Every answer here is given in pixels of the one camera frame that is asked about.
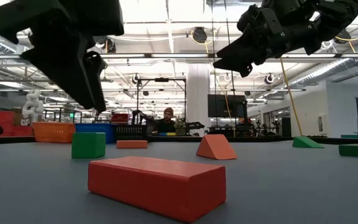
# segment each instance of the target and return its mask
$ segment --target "table surface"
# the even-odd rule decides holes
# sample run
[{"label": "table surface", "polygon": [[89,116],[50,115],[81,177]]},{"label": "table surface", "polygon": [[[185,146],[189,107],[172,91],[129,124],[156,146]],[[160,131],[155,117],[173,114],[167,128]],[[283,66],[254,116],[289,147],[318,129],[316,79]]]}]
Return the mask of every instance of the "table surface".
[{"label": "table surface", "polygon": [[[338,146],[231,143],[238,159],[214,161],[195,155],[198,144],[107,145],[104,158],[145,156],[226,166],[226,203],[195,223],[358,224],[358,157],[341,157]],[[71,159],[70,144],[0,144],[0,223],[179,223],[90,193],[89,161]]]}]

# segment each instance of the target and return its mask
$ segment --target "green triangular block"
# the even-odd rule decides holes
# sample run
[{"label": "green triangular block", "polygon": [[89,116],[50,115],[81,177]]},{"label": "green triangular block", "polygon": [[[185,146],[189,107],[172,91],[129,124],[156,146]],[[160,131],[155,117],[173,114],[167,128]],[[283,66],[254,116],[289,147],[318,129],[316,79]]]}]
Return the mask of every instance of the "green triangular block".
[{"label": "green triangular block", "polygon": [[312,149],[324,148],[322,145],[318,144],[317,142],[311,140],[306,136],[298,136],[293,138],[292,147],[306,147]]}]

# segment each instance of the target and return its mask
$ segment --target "red flat block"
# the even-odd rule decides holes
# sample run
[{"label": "red flat block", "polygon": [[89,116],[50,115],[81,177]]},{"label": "red flat block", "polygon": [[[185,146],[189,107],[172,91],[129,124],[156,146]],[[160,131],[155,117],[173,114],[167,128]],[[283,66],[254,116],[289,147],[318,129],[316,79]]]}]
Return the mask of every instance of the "red flat block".
[{"label": "red flat block", "polygon": [[196,154],[210,159],[237,159],[236,152],[223,134],[205,135]]},{"label": "red flat block", "polygon": [[135,141],[117,141],[118,149],[147,149],[147,141],[135,140]]},{"label": "red flat block", "polygon": [[224,166],[122,157],[91,161],[88,189],[182,222],[193,222],[226,200]]}]

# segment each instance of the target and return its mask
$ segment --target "man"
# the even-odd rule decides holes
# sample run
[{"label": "man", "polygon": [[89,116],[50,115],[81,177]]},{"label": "man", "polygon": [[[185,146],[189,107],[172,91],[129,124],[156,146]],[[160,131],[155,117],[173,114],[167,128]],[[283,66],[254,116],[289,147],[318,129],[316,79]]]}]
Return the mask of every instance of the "man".
[{"label": "man", "polygon": [[175,122],[171,119],[173,117],[173,109],[167,108],[164,110],[164,119],[160,119],[156,121],[156,125],[154,127],[154,131],[158,133],[174,133],[175,130]]}]

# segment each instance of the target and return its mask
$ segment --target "column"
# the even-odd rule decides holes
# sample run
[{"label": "column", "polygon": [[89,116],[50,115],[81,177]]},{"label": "column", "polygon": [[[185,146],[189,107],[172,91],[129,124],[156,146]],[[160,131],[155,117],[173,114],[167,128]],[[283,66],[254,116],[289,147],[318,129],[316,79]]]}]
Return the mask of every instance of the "column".
[{"label": "column", "polygon": [[[186,122],[199,121],[210,126],[208,118],[209,64],[190,64],[187,73]],[[204,130],[191,130],[192,134],[204,136]]]}]

